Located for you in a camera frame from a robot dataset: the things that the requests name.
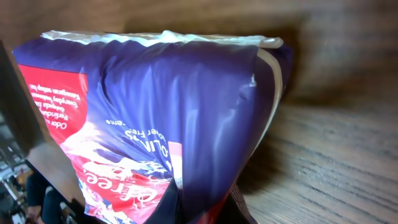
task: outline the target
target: wood grain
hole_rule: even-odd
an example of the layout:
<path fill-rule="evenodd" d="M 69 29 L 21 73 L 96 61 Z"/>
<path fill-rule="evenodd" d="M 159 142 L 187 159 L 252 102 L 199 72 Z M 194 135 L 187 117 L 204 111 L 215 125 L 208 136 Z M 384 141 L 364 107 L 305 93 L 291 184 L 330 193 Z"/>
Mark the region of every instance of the wood grain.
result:
<path fill-rule="evenodd" d="M 280 36 L 289 88 L 239 184 L 261 223 L 398 223 L 395 0 L 3 0 L 9 48 L 41 32 Z"/>

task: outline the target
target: purple plastic packaging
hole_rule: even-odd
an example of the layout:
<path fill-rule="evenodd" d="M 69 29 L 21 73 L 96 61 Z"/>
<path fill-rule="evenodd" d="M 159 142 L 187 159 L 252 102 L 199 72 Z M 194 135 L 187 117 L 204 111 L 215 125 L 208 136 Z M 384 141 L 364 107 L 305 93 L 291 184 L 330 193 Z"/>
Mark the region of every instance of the purple plastic packaging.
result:
<path fill-rule="evenodd" d="M 189 220 L 222 202 L 292 66 L 279 38 L 170 31 L 51 31 L 14 55 L 86 213 L 108 223 L 144 223 L 171 178 Z"/>

